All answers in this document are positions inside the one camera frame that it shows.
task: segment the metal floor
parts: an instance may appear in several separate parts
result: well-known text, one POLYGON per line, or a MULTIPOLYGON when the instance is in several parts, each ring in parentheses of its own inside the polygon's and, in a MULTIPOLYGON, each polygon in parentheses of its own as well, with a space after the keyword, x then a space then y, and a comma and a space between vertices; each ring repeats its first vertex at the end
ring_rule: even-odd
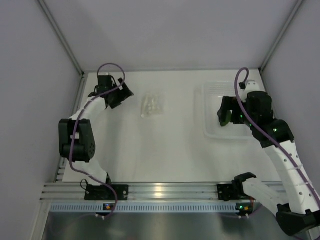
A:
POLYGON ((219 213, 116 213, 106 220, 87 214, 77 219, 83 215, 51 212, 42 240, 296 239, 286 236, 265 208, 250 219, 219 213))

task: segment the metal frame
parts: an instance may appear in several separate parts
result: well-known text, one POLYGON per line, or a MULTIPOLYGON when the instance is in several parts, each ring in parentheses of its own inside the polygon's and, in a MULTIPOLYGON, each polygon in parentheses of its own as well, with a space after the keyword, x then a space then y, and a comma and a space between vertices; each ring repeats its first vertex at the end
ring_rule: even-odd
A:
POLYGON ((306 2, 305 0, 298 0, 295 3, 295 5, 294 5, 289 17, 285 21, 283 27, 281 28, 279 34, 277 35, 275 41, 273 42, 270 50, 268 51, 265 59, 263 60, 261 67, 259 68, 260 69, 260 74, 262 74, 262 72, 266 69, 266 66, 268 65, 268 63, 269 63, 270 59, 272 58, 272 56, 275 54, 275 51, 277 50, 280 42, 284 38, 288 28, 291 26, 293 20, 295 19, 295 17, 297 16, 299 10, 301 9, 302 5, 305 2, 306 2))
MULTIPOLYGON (((84 90, 85 90, 85 87, 86 87, 87 80, 88 80, 88 74, 84 74, 80 78, 80 82, 79 82, 79 85, 78 85, 76 96, 75 96, 75 99, 74 99, 74 102, 73 102, 73 105, 72 105, 72 110, 71 110, 71 114, 70 114, 71 116, 73 114, 75 114, 78 111, 78 109, 80 108, 80 106, 81 106, 81 100, 82 100, 82 97, 83 97, 83 93, 84 93, 84 90)), ((60 176, 62 174, 61 169, 63 169, 62 171, 64 173, 65 167, 66 167, 65 159, 62 158, 62 157, 59 157, 59 164, 57 166, 57 169, 56 169, 55 175, 54 175, 54 179, 53 179, 54 183, 57 181, 57 179, 60 178, 60 176)))
POLYGON ((42 10, 42 12, 44 13, 44 15, 46 16, 47 20, 49 21, 52 29, 54 30, 58 40, 60 41, 62 47, 64 48, 64 50, 66 51, 66 54, 69 56, 71 62, 73 63, 73 66, 75 67, 75 69, 77 70, 77 72, 79 73, 80 76, 84 75, 84 71, 82 70, 76 56, 74 55, 68 41, 66 40, 64 34, 62 33, 59 25, 57 24, 53 14, 51 13, 48 5, 46 4, 46 2, 44 0, 36 0, 36 2, 38 3, 40 9, 42 10))
MULTIPOLYGON (((52 213, 92 213, 107 214, 110 213, 111 203, 104 202, 58 202, 52 203, 50 212, 52 213)), ((114 213, 224 213, 236 214, 235 202, 119 202, 114 213)))
POLYGON ((31 232, 30 240, 42 239, 45 232, 50 208, 51 208, 50 202, 41 202, 39 204, 38 210, 37 210, 37 216, 36 216, 36 219, 34 220, 34 225, 31 232))
MULTIPOLYGON (((144 182, 115 182, 129 185, 128 202, 135 203, 179 203, 179 202, 211 202, 221 203, 218 198, 218 184, 230 182, 181 182, 181 183, 144 183, 144 182)), ((286 191, 281 182, 264 182, 279 194, 286 191)), ((47 183, 44 185, 41 202, 85 202, 85 191, 80 183, 47 183)), ((248 200, 234 201, 245 203, 248 200)))

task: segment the cable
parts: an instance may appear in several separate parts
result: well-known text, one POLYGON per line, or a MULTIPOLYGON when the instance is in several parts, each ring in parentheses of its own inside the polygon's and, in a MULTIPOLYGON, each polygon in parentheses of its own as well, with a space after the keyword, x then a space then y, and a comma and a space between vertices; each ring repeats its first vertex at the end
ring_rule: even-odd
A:
POLYGON ((240 109, 242 110, 243 114, 245 115, 246 119, 248 119, 248 121, 260 132, 263 134, 263 136, 265 136, 270 142, 272 142, 277 148, 279 148, 284 155, 290 160, 290 162, 292 163, 292 165, 297 168, 297 172, 299 173, 300 177, 302 178, 302 180, 304 181, 304 183, 307 185, 307 187, 309 188, 309 190, 312 192, 313 197, 315 198, 315 201, 318 205, 318 207, 320 208, 320 199, 316 193, 316 190, 311 186, 311 184, 309 183, 308 179, 305 177, 304 173, 298 168, 298 164, 295 162, 295 160, 290 156, 290 154, 277 142, 275 141, 270 135, 268 135, 264 130, 262 130, 253 120, 252 118, 249 116, 249 114, 247 113, 246 109, 244 108, 240 96, 239 96, 239 91, 238 91, 238 81, 239 81, 239 76, 241 74, 242 71, 246 71, 246 76, 245 79, 243 81, 243 83, 245 83, 248 80, 248 76, 249 76, 249 69, 247 67, 243 67, 241 68, 236 76, 235 76, 235 80, 234 80, 234 90, 235 90, 235 96, 236 96, 236 100, 239 104, 240 109))
POLYGON ((254 206, 254 202, 255 202, 255 199, 253 197, 249 197, 250 198, 250 204, 251 204, 251 207, 254 206))
POLYGON ((83 109, 81 110, 79 116, 77 117, 76 121, 75 121, 75 124, 74 124, 74 128, 73 128, 73 134, 72 134, 72 138, 71 138, 71 147, 70 147, 70 154, 69 154, 69 165, 70 165, 70 168, 77 172, 77 173, 81 173, 81 174, 84 174, 86 176, 88 176, 90 179, 92 179, 93 181, 96 181, 97 183, 101 184, 101 185, 104 185, 106 186, 108 189, 111 190, 111 192, 114 194, 114 205, 113 205, 113 208, 111 209, 111 212, 110 214, 108 214, 107 216, 105 216, 105 218, 109 218, 110 216, 113 215, 114 211, 116 210, 116 207, 117 207, 117 203, 118 203, 118 195, 116 193, 116 191, 108 184, 106 184, 105 182, 102 182, 98 179, 96 179, 95 177, 91 176, 89 173, 85 172, 85 171, 82 171, 82 170, 78 170, 76 168, 74 168, 73 164, 72 164, 72 157, 73 157, 73 153, 74 153, 74 148, 75 148, 75 140, 76 140, 76 133, 77 133, 77 128, 78 128, 78 125, 79 125, 79 121, 81 119, 81 116, 84 114, 85 110, 87 109, 87 107, 94 101, 96 100, 97 98, 100 98, 102 96, 105 96, 105 95, 108 95, 114 91, 116 91, 117 89, 119 89, 124 83, 125 83, 125 80, 126 80, 126 74, 125 74, 125 71, 122 69, 122 67, 120 67, 119 65, 115 64, 115 63, 105 63, 103 65, 101 65, 98 70, 97 70, 97 73, 96 73, 96 76, 98 77, 99 76, 99 72, 100 70, 104 67, 104 66, 108 66, 108 65, 113 65, 113 66, 116 66, 117 68, 119 68, 123 74, 123 81, 120 83, 119 86, 109 90, 109 91, 106 91, 106 92, 103 92, 95 97, 93 97, 90 101, 88 101, 83 109))
POLYGON ((113 80, 114 84, 115 84, 115 85, 117 85, 117 82, 116 82, 116 80, 115 80, 114 76, 111 76, 111 78, 112 78, 112 80, 113 80))
POLYGON ((304 240, 303 238, 301 237, 298 237, 298 236, 293 236, 295 239, 298 239, 298 240, 304 240))
POLYGON ((85 181, 85 184, 88 186, 88 181, 86 179, 82 179, 80 182, 80 187, 87 192, 87 190, 82 186, 83 181, 85 181))

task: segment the clear plastic container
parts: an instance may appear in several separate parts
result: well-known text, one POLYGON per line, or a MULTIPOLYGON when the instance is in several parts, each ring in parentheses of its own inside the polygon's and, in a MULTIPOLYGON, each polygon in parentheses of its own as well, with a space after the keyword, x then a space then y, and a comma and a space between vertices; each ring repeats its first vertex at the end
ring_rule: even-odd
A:
POLYGON ((236 96, 233 81, 208 81, 202 86, 203 132, 212 139, 249 140, 250 129, 244 124, 229 123, 220 126, 217 115, 223 96, 236 96))

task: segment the enclosure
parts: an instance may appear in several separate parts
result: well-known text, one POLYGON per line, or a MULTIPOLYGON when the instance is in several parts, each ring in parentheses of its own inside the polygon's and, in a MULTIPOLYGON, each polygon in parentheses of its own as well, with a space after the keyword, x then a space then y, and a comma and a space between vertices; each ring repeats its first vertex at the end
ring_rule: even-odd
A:
MULTIPOLYGON (((318 0, 0 3, 3 239, 294 239, 258 202, 238 219, 234 207, 248 201, 218 198, 218 184, 247 172, 286 191, 249 128, 222 129, 217 111, 249 68, 320 191, 319 11, 318 0), (124 69, 134 96, 92 124, 99 164, 129 186, 102 220, 95 210, 112 201, 84 199, 89 179, 60 157, 58 123, 83 106, 105 63, 124 69)), ((114 66, 101 73, 122 78, 114 66)))

